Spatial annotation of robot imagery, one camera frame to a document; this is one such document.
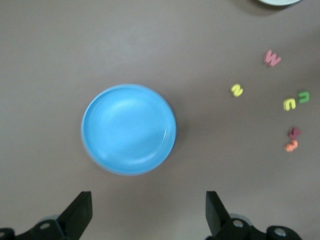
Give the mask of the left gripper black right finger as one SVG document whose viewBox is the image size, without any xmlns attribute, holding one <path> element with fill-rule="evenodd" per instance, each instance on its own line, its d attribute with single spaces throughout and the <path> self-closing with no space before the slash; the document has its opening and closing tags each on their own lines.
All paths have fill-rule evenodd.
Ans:
<svg viewBox="0 0 320 240">
<path fill-rule="evenodd" d="M 215 191 L 207 191 L 205 217 L 211 232 L 208 240 L 264 240 L 265 234 L 246 220 L 231 217 Z"/>
</svg>

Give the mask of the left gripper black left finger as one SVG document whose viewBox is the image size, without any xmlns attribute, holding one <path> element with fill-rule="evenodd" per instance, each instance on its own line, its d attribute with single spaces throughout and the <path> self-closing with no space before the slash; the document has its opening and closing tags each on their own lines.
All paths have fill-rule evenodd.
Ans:
<svg viewBox="0 0 320 240">
<path fill-rule="evenodd" d="M 37 223 L 16 240 L 78 240 L 93 217 L 92 193 L 82 191 L 57 219 Z"/>
</svg>

